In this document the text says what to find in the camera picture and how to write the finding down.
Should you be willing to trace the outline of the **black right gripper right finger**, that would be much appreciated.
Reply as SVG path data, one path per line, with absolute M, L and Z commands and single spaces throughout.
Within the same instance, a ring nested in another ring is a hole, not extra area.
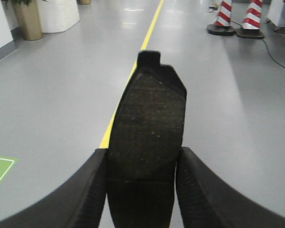
M 224 182 L 188 147 L 176 169 L 176 192 L 186 228 L 285 228 L 285 218 Z

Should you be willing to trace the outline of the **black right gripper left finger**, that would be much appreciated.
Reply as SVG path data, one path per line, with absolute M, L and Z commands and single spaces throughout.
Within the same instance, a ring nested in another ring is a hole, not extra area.
M 97 149 L 66 182 L 0 228 L 97 228 L 106 195 L 106 149 Z

